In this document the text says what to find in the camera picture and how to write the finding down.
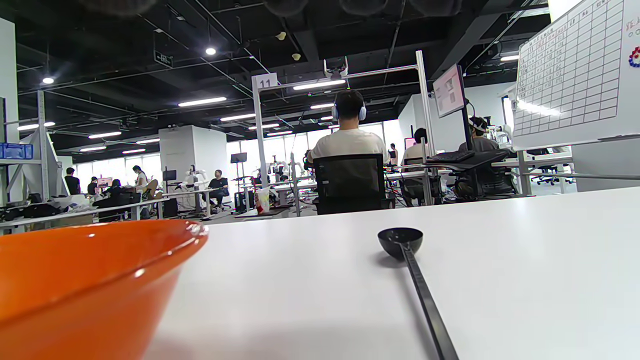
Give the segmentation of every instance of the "logo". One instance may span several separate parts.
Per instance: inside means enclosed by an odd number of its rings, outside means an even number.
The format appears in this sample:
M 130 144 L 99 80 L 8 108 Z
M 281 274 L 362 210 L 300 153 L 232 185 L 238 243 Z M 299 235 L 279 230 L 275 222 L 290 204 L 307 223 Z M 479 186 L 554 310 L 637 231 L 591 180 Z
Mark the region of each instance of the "logo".
M 640 68 L 640 47 L 636 47 L 636 50 L 629 56 L 629 65 Z

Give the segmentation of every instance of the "black ladle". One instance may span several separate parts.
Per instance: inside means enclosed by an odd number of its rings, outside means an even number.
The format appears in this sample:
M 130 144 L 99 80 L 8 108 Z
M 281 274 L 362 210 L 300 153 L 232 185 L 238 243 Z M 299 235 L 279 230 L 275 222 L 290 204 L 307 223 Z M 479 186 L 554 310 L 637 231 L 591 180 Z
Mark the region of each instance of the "black ladle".
M 438 352 L 439 360 L 458 360 L 456 349 L 453 347 L 447 328 L 444 326 L 427 282 L 424 280 L 420 266 L 413 255 L 422 245 L 422 231 L 408 227 L 396 227 L 380 231 L 378 239 L 387 254 L 397 260 L 406 262 L 409 274 L 413 279 L 415 291 L 418 293 L 418 298 L 422 305 L 422 311 L 429 325 L 429 331 Z

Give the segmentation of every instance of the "white headphones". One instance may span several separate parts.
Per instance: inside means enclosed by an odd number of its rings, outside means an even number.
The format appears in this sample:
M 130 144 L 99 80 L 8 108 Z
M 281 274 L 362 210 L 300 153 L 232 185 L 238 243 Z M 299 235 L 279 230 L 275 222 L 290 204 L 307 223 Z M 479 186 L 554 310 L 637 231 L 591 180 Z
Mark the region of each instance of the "white headphones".
M 331 115 L 333 115 L 333 118 L 335 120 L 339 120 L 339 114 L 338 114 L 338 107 L 336 105 L 333 105 L 333 107 L 331 108 Z M 358 121 L 363 121 L 364 119 L 367 118 L 367 108 L 362 105 L 362 107 L 360 108 L 360 113 L 358 113 Z

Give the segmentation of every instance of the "ladle handle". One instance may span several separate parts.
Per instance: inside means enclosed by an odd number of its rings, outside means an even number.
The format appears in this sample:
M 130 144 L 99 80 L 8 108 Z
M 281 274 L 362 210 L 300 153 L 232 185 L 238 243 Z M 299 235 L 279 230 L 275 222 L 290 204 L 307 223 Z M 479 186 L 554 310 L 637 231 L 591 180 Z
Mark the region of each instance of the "ladle handle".
M 435 344 L 436 350 L 438 351 L 439 360 L 458 360 L 456 349 L 453 347 L 453 343 L 451 343 L 451 338 L 449 337 L 447 328 L 442 322 L 440 312 L 438 311 L 438 308 L 433 301 L 433 297 L 431 296 L 431 292 L 429 291 L 427 282 L 424 280 L 424 276 L 422 276 L 420 266 L 415 260 L 415 256 L 413 255 L 411 247 L 408 243 L 399 245 L 402 247 L 404 260 L 409 267 L 409 273 L 411 274 L 411 278 L 413 279 L 415 291 L 418 293 L 418 298 L 420 298 L 422 311 L 424 312 L 424 316 L 427 319 L 427 324 L 429 325 L 429 331 L 431 332 L 433 343 Z

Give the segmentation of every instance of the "keyboard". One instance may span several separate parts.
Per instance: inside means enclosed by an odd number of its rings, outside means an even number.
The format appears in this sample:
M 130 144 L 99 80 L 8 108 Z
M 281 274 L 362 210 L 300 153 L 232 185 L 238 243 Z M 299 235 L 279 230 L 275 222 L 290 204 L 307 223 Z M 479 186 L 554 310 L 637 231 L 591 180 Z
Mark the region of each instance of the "keyboard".
M 469 159 L 475 153 L 473 151 L 452 151 L 442 152 L 427 159 L 428 163 L 459 163 L 463 160 Z

